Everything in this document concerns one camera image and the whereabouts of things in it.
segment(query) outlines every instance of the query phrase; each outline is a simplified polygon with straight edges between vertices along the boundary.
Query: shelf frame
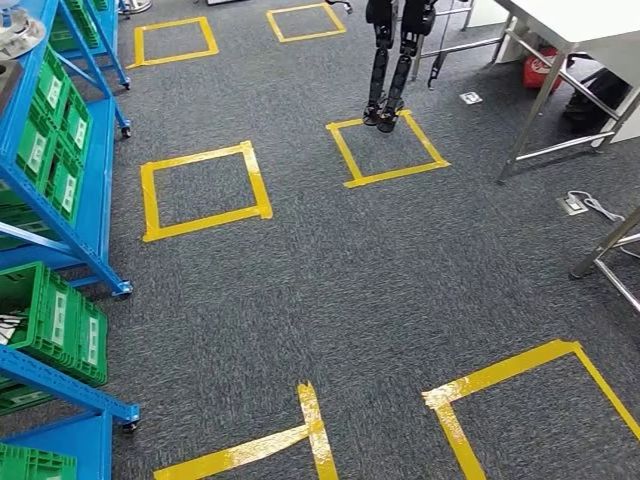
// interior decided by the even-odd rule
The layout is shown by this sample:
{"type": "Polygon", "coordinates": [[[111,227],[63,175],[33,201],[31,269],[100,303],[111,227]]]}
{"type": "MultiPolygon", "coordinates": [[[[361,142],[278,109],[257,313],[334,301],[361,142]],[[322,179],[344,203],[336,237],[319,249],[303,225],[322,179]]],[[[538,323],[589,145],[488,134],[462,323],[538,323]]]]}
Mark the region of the shelf frame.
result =
{"type": "Polygon", "coordinates": [[[0,345],[0,375],[86,410],[2,440],[75,457],[78,480],[110,480],[113,422],[132,432],[140,420],[137,404],[118,400],[4,345],[0,345]]]}
{"type": "MultiPolygon", "coordinates": [[[[115,16],[115,2],[113,3],[112,9],[115,16]]],[[[115,117],[125,135],[131,134],[131,122],[115,101],[113,92],[106,83],[65,2],[24,0],[21,6],[42,21],[47,28],[48,34],[35,48],[19,59],[23,69],[23,76],[14,90],[12,99],[0,116],[0,178],[33,209],[45,224],[54,230],[60,241],[52,241],[0,223],[0,233],[29,242],[29,245],[0,252],[0,268],[34,260],[42,260],[53,269],[87,265],[92,275],[75,280],[72,282],[72,285],[79,287],[100,281],[106,284],[114,295],[131,293],[131,283],[122,280],[109,264],[109,227],[115,128],[113,117],[115,117]],[[102,99],[88,105],[94,116],[94,127],[90,139],[85,181],[81,192],[80,210],[73,227],[54,210],[42,194],[35,190],[24,172],[15,164],[19,141],[26,122],[48,39],[48,32],[51,31],[56,12],[62,16],[87,63],[88,76],[91,80],[90,83],[97,86],[103,94],[102,99]]],[[[85,6],[96,22],[97,17],[91,2],[86,2],[85,6]]],[[[103,27],[99,22],[96,23],[96,27],[103,42],[106,42],[106,37],[103,27]]]]}

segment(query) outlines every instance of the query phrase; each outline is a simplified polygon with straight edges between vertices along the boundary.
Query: robot leg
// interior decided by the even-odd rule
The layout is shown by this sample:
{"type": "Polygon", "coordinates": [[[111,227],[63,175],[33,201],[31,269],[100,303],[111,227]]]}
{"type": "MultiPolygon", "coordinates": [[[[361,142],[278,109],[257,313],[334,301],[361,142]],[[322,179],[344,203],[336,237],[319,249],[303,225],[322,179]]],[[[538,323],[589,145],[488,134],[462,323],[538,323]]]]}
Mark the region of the robot leg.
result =
{"type": "Polygon", "coordinates": [[[437,0],[407,0],[402,12],[400,58],[391,81],[389,98],[380,115],[378,130],[392,132],[398,121],[398,112],[403,106],[402,92],[411,69],[411,62],[417,51],[420,35],[429,35],[435,21],[434,5],[437,0]]]}
{"type": "Polygon", "coordinates": [[[389,49],[393,46],[395,25],[398,21],[398,0],[369,0],[367,3],[367,23],[374,25],[376,32],[376,56],[371,72],[369,101],[362,115],[365,125],[377,125],[385,95],[383,91],[389,49]]]}

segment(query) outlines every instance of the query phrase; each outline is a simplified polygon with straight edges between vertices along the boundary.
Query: white wire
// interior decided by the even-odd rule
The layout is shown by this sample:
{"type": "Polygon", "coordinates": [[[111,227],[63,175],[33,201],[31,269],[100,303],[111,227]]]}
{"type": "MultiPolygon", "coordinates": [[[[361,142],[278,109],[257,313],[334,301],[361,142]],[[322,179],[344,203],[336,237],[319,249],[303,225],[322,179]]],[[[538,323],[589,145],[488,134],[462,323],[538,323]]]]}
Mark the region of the white wire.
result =
{"type": "MultiPolygon", "coordinates": [[[[587,207],[590,207],[593,210],[595,210],[596,212],[602,213],[602,215],[605,215],[605,217],[608,218],[612,222],[615,222],[616,220],[621,220],[623,222],[626,220],[622,215],[607,210],[606,208],[603,207],[602,203],[598,202],[598,199],[589,192],[583,192],[582,190],[571,190],[569,192],[567,192],[567,196],[569,198],[575,198],[576,195],[584,195],[586,198],[581,199],[582,203],[586,205],[587,207]]],[[[640,255],[637,253],[629,252],[629,250],[624,247],[620,247],[620,249],[620,251],[624,252],[627,255],[631,255],[632,257],[635,257],[640,260],[640,255]]]]}

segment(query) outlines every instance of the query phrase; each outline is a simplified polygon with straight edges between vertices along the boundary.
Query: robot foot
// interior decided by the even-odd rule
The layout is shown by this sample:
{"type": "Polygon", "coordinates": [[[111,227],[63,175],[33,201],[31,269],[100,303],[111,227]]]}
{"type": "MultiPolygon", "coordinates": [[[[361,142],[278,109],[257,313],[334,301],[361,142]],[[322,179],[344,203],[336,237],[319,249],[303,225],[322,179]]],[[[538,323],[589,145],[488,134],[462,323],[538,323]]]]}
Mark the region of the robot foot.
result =
{"type": "Polygon", "coordinates": [[[383,108],[386,103],[386,94],[382,92],[380,98],[377,102],[369,102],[365,108],[365,113],[362,114],[362,123],[369,127],[374,127],[380,123],[380,114],[383,108]]]}
{"type": "Polygon", "coordinates": [[[395,110],[390,110],[389,108],[385,108],[381,114],[379,115],[378,120],[378,130],[383,133],[391,133],[395,128],[395,122],[398,121],[398,112],[405,108],[405,102],[402,99],[398,102],[398,105],[395,110]]]}

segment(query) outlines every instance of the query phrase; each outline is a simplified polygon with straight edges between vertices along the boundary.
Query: gray carpet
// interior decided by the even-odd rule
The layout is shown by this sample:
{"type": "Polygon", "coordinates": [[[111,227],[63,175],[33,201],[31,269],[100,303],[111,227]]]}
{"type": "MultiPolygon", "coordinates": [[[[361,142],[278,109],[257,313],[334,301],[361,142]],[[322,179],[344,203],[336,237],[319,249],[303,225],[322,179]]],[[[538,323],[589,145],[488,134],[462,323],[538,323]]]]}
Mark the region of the gray carpet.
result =
{"type": "MultiPolygon", "coordinates": [[[[420,392],[555,338],[581,342],[640,418],[638,316],[599,274],[567,276],[611,225],[595,213],[567,217],[555,200],[582,189],[629,213],[638,197],[638,141],[498,187],[494,180],[535,94],[520,87],[518,65],[488,67],[490,49],[465,52],[450,56],[432,92],[423,62],[405,96],[451,167],[346,189],[349,172],[325,125],[361,115],[374,35],[362,0],[351,17],[335,8],[346,34],[316,40],[280,44],[265,16],[303,3],[155,0],[121,21],[125,65],[133,63],[134,27],[197,16],[208,19],[220,54],[131,70],[132,90],[118,97],[134,137],[115,151],[111,261],[135,292],[100,301],[110,318],[106,389],[140,403],[142,422],[132,438],[116,436],[115,480],[148,480],[302,424],[296,385],[306,380],[318,393],[340,479],[461,479],[420,392]],[[484,102],[458,97],[472,90],[484,102]],[[244,140],[255,149],[273,219],[141,241],[140,165],[244,140]]],[[[328,26],[315,13],[276,19],[286,35],[328,26]]],[[[437,46],[442,23],[425,49],[437,46]]],[[[457,25],[448,43],[497,30],[457,25]]],[[[147,52],[200,48],[192,35],[155,32],[147,52]]],[[[556,92],[532,143],[564,138],[558,115],[571,94],[556,92]]],[[[405,126],[389,136],[343,133],[364,173],[426,159],[405,126]]],[[[246,206],[252,195],[242,168],[235,156],[158,173],[162,224],[246,206]]],[[[637,263],[613,260],[640,288],[637,263]]],[[[637,440],[575,358],[454,408],[491,479],[632,479],[640,467],[637,440]]],[[[50,404],[2,421],[67,412],[50,404]]],[[[305,441],[214,478],[316,474],[305,441]]]]}

